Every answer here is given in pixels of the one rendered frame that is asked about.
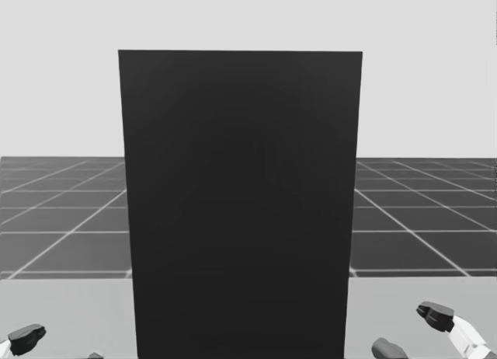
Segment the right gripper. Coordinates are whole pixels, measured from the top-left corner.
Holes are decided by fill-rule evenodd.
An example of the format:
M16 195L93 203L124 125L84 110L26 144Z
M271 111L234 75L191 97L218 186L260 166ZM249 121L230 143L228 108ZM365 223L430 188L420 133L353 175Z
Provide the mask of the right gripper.
M494 351L481 334L465 319L446 306L424 301L417 313L433 329L446 333L448 340L465 359L494 359ZM381 337L374 341L371 352L375 359L408 359L399 345Z

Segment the black screen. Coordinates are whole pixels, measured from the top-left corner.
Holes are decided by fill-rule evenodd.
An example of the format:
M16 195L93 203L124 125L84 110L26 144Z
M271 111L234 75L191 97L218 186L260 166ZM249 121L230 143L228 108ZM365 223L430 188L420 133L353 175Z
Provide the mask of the black screen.
M363 55L118 53L139 359L344 359Z

